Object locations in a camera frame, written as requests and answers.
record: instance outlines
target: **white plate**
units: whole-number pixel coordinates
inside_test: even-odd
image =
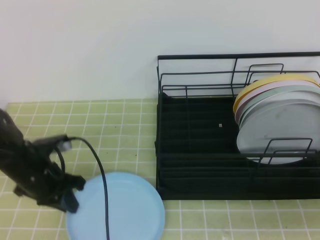
[[[241,153],[263,153],[274,138],[312,138],[310,149],[320,149],[320,104],[309,100],[284,100],[257,110],[246,119],[237,136]],[[309,140],[276,140],[267,153],[277,150],[306,150]],[[261,163],[267,164],[269,157]],[[287,164],[299,157],[275,157],[270,164]]]

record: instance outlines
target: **stack of plates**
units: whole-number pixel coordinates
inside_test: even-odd
[[[305,153],[320,150],[320,86],[300,74],[281,74],[245,87],[233,105],[240,131],[237,146],[241,153]],[[263,164],[286,164],[300,157],[263,158]]]

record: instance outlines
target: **black cable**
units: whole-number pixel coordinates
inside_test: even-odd
[[[108,207],[108,189],[107,189],[107,181],[106,181],[106,176],[105,176],[105,171],[104,168],[101,164],[101,161],[96,153],[96,151],[94,150],[94,148],[91,146],[91,144],[85,140],[82,137],[78,137],[78,136],[73,136],[73,137],[69,137],[68,138],[69,141],[72,140],[80,140],[83,141],[91,150],[91,152],[93,153],[99,168],[100,168],[100,172],[102,175],[102,182],[103,182],[103,188],[104,188],[104,204],[105,204],[105,232],[106,232],[106,240],[110,240],[110,236],[109,236],[109,207]]]

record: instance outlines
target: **pink plate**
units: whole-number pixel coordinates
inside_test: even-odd
[[[239,105],[235,111],[234,114],[234,119],[236,121],[237,124],[239,124],[239,119],[240,116],[242,114],[242,111],[244,109],[244,107],[246,106],[246,104],[253,98],[255,98],[256,96],[270,90],[270,89],[275,89],[278,87],[282,87],[282,86],[289,86],[289,85],[304,85],[304,86],[312,86],[315,88],[318,88],[319,85],[310,82],[310,81],[305,81],[305,80],[286,80],[286,81],[275,81],[275,82],[271,82],[265,85],[262,85],[258,88],[256,88],[255,90],[251,91],[249,94],[247,94],[240,102]]]

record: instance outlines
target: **dish rack slot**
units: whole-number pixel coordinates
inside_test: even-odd
[[[316,149],[310,149],[312,138],[273,138],[261,153],[240,153],[237,148],[239,126],[234,119],[233,104],[244,87],[258,81],[256,76],[298,73],[310,75],[320,82],[316,70],[292,69],[297,65],[291,64],[293,58],[302,59],[303,63],[306,58],[320,61],[320,52],[158,56],[156,189],[162,199],[320,198],[320,154]],[[200,61],[200,64],[203,60],[218,63],[228,60],[233,64],[231,70],[221,70],[218,66],[217,71],[188,68],[186,71],[162,72],[162,61],[189,60]],[[251,64],[242,64],[238,69],[243,60]],[[195,76],[210,78],[203,83],[193,80]],[[225,82],[220,76],[226,76]],[[306,140],[307,147],[267,152],[274,141],[296,140]],[[271,164],[274,158],[291,157],[301,160]],[[263,158],[269,158],[268,164],[261,163]]]

